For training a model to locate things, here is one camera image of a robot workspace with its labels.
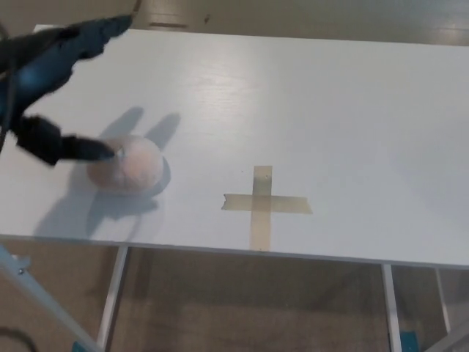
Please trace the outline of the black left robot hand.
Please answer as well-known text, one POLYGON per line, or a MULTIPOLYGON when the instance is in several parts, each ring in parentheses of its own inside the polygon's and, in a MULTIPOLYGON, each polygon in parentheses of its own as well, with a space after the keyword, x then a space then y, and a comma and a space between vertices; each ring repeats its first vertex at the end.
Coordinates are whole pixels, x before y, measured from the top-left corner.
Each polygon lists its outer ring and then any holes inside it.
POLYGON ((58 125, 25 110, 63 87, 81 60, 94 59, 126 32, 131 14, 43 29, 1 40, 1 136, 12 133, 19 148, 55 166, 61 160, 107 161, 115 152, 96 139, 62 134, 58 125))

